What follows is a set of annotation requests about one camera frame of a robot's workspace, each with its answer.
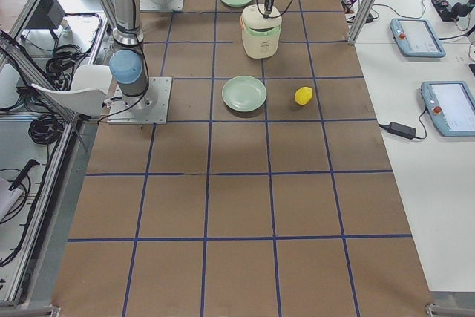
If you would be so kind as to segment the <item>white rice cooker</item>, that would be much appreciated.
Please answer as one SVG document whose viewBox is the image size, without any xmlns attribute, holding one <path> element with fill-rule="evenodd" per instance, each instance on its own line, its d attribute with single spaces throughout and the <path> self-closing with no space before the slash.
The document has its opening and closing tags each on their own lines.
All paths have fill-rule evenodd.
<svg viewBox="0 0 475 317">
<path fill-rule="evenodd" d="M 265 59 L 273 56 L 277 49 L 281 34 L 281 14 L 276 7 L 272 8 L 268 18 L 261 13 L 263 4 L 245 7 L 240 17 L 241 35 L 247 56 L 253 59 Z"/>
</svg>

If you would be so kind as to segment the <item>green plate near lemon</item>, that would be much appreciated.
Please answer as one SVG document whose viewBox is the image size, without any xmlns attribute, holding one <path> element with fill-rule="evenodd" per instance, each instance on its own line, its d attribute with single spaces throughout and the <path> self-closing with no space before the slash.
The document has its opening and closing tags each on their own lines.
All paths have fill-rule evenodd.
<svg viewBox="0 0 475 317">
<path fill-rule="evenodd" d="M 262 81 L 253 76 L 236 76 L 225 83 L 221 96 L 232 110 L 250 112 L 265 103 L 267 91 Z"/>
</svg>

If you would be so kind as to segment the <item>yellow lemon toy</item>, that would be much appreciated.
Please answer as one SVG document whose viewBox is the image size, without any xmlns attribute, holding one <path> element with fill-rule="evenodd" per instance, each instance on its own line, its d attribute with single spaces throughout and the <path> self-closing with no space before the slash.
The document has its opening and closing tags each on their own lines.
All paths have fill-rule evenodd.
<svg viewBox="0 0 475 317">
<path fill-rule="evenodd" d="M 304 106 L 308 102 L 310 102 L 313 98 L 313 89 L 308 86 L 300 87 L 294 94 L 295 102 L 300 105 Z"/>
</svg>

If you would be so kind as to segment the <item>far teach pendant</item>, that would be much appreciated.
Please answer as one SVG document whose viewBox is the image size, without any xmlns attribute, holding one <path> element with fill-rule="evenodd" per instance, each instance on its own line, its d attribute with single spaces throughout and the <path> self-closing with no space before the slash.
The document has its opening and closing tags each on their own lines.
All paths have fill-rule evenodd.
<svg viewBox="0 0 475 317">
<path fill-rule="evenodd" d="M 403 56 L 438 59 L 446 55 L 428 20 L 394 18 L 390 30 Z"/>
</svg>

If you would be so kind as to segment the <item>teach pendant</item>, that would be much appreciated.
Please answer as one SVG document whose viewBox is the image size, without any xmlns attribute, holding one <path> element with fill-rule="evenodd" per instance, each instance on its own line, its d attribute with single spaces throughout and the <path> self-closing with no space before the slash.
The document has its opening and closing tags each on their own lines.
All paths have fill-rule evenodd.
<svg viewBox="0 0 475 317">
<path fill-rule="evenodd" d="M 394 18 L 390 30 L 403 56 L 438 59 L 446 55 L 428 20 Z"/>
<path fill-rule="evenodd" d="M 421 95 L 442 136 L 474 136 L 474 97 L 466 82 L 426 81 L 421 84 Z"/>
</svg>

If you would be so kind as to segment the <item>black power adapter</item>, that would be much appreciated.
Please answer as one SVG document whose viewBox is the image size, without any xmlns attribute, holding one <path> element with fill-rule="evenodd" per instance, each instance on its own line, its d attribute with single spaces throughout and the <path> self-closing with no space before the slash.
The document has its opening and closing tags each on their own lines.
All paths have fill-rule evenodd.
<svg viewBox="0 0 475 317">
<path fill-rule="evenodd" d="M 396 136 L 403 137 L 409 140 L 416 138 L 415 128 L 397 122 L 390 122 L 387 131 L 390 134 L 394 134 Z"/>
</svg>

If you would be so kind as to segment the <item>near teach pendant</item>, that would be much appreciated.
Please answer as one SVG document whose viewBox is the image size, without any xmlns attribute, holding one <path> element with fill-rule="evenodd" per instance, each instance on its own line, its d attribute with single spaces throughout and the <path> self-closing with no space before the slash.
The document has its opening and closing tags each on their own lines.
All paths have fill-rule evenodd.
<svg viewBox="0 0 475 317">
<path fill-rule="evenodd" d="M 426 81 L 421 84 L 421 95 L 442 136 L 474 136 L 474 97 L 466 82 Z"/>
</svg>

